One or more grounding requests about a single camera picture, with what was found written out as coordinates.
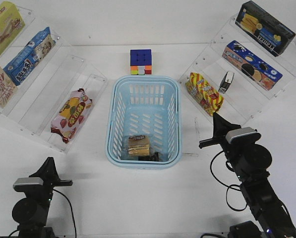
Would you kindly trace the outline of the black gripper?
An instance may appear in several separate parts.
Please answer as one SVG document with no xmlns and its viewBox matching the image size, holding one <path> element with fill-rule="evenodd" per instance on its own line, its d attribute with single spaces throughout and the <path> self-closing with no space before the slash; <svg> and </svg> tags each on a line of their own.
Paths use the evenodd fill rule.
<svg viewBox="0 0 296 238">
<path fill-rule="evenodd" d="M 229 131 L 240 128 L 241 125 L 230 123 L 218 113 L 213 113 L 213 136 L 210 139 L 199 141 L 199 148 L 202 149 L 207 146 L 220 144 L 225 153 L 239 154 L 241 152 L 241 147 L 237 145 L 231 145 L 227 141 L 226 135 Z"/>
<path fill-rule="evenodd" d="M 40 190 L 44 188 L 54 188 L 57 186 L 72 186 L 73 181 L 71 179 L 61 180 L 58 176 L 56 165 L 53 157 L 48 157 L 41 167 L 30 178 L 41 178 L 43 185 L 32 185 L 31 191 Z"/>
</svg>

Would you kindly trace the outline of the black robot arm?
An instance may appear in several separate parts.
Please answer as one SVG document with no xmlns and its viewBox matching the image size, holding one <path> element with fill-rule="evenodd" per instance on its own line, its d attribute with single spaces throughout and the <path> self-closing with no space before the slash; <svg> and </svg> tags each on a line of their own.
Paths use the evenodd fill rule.
<svg viewBox="0 0 296 238">
<path fill-rule="evenodd" d="M 213 114 L 213 127 L 213 137 L 201 140 L 199 147 L 221 146 L 227 167 L 239 179 L 246 204 L 267 237 L 296 238 L 291 217 L 268 181 L 272 156 L 257 144 L 261 134 L 251 127 L 232 124 L 218 113 Z"/>
<path fill-rule="evenodd" d="M 46 227 L 54 188 L 72 185 L 72 180 L 59 178 L 53 157 L 48 157 L 35 173 L 18 178 L 13 189 L 26 195 L 12 209 L 12 218 L 18 223 L 18 237 L 55 238 L 53 228 Z"/>
</svg>

